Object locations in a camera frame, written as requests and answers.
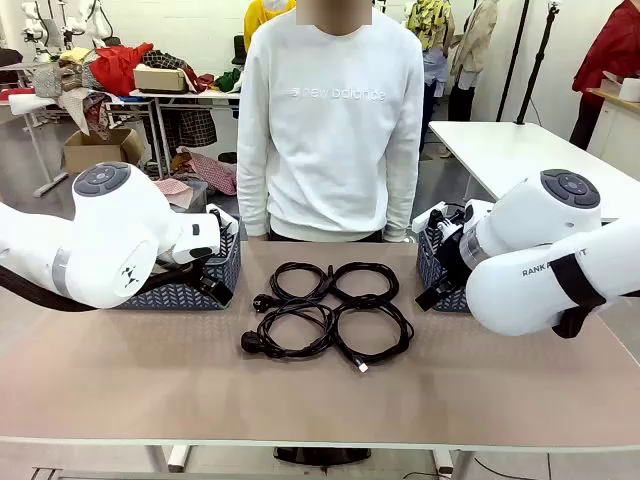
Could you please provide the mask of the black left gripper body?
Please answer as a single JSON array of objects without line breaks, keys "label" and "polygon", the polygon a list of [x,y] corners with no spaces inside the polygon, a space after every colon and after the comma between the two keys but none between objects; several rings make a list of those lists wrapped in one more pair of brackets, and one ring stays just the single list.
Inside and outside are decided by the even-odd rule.
[{"label": "black left gripper body", "polygon": [[197,290],[215,290],[219,286],[219,280],[208,273],[206,262],[197,260],[191,263],[188,284]]}]

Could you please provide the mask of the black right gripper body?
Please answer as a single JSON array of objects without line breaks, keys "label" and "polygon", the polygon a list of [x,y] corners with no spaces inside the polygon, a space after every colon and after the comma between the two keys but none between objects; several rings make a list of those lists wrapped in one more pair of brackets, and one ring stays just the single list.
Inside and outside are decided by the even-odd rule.
[{"label": "black right gripper body", "polygon": [[462,232],[455,232],[441,242],[435,252],[435,258],[444,272],[435,286],[440,298],[447,298],[456,290],[464,287],[471,273],[460,253]]}]

